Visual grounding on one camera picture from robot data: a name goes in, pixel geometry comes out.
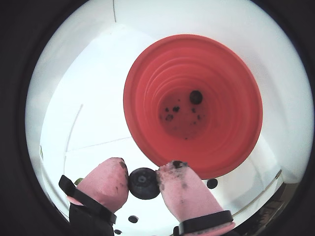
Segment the pink padded gripper finger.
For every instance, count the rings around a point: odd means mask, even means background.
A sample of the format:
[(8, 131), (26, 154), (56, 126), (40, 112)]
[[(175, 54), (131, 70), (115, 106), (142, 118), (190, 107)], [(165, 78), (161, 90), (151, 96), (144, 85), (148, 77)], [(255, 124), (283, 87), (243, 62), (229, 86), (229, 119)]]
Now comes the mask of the pink padded gripper finger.
[(179, 221), (175, 236), (221, 236), (233, 230), (229, 210), (223, 210), (197, 173), (182, 161), (171, 161), (156, 171), (163, 201)]
[(69, 223), (77, 236), (112, 236), (117, 217), (128, 198), (128, 170), (122, 158), (111, 157), (78, 185), (62, 175), (60, 189), (70, 202)]

